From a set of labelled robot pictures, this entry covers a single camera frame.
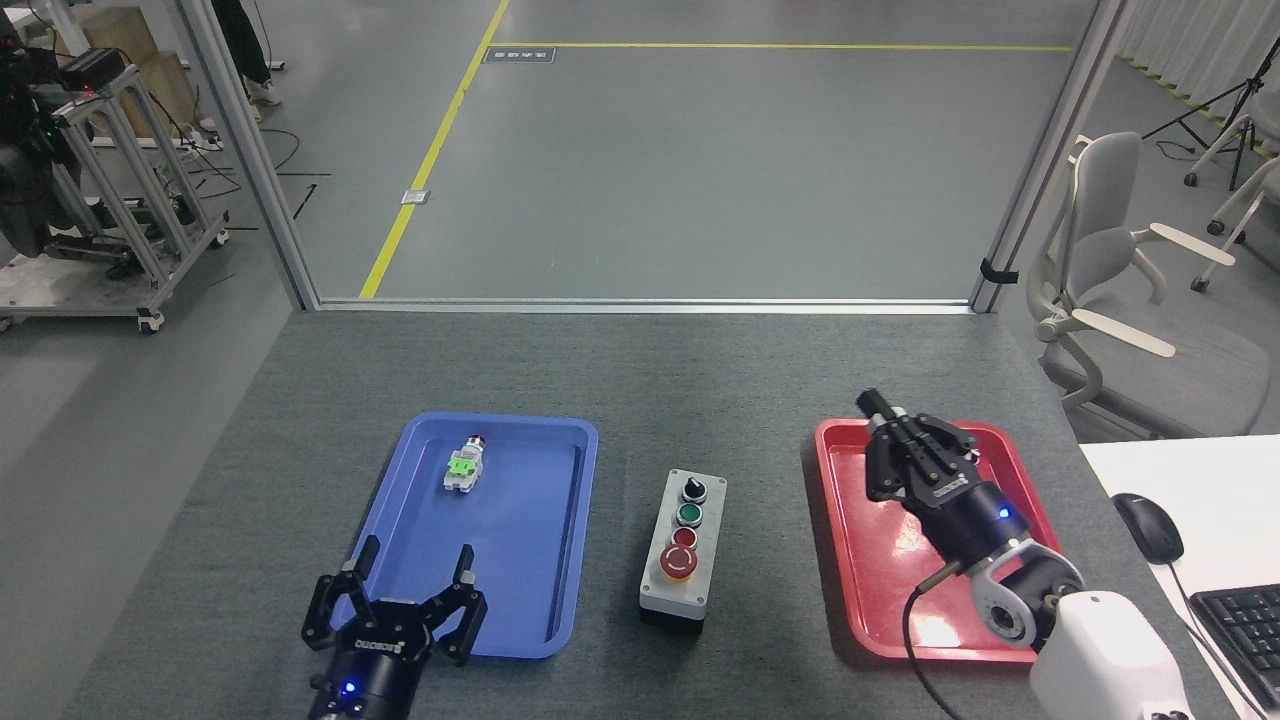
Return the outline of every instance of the red emergency stop button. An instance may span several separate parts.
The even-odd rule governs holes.
[[[658,562],[662,565],[662,571],[667,574],[668,578],[682,583],[689,579],[689,575],[694,574],[694,569],[698,568],[698,552],[686,544],[668,544],[667,550],[662,551],[658,557]]]

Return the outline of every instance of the person's leg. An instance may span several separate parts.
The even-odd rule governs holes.
[[[236,70],[259,85],[269,82],[271,70],[266,68],[262,46],[257,42],[253,23],[248,20],[248,13],[241,5],[241,0],[210,1],[214,5],[214,14],[218,15],[218,24],[223,27],[223,37],[227,38],[227,49],[232,51]]]

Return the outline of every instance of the green push button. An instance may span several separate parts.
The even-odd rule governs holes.
[[[703,523],[703,509],[692,502],[686,502],[680,506],[680,510],[676,510],[676,521],[686,528],[696,528]]]

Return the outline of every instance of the curtain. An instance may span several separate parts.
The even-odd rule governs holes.
[[[1120,56],[1196,105],[1258,70],[1280,40],[1280,0],[1137,0]],[[1263,79],[1280,91],[1280,60]],[[1212,104],[1225,118],[1235,94]]]

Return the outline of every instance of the computer mouse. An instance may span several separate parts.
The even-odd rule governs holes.
[[[1166,565],[1183,556],[1183,537],[1178,534],[1178,527],[1164,507],[1132,492],[1115,495],[1111,502],[1120,511],[1120,518],[1129,527],[1147,562]]]

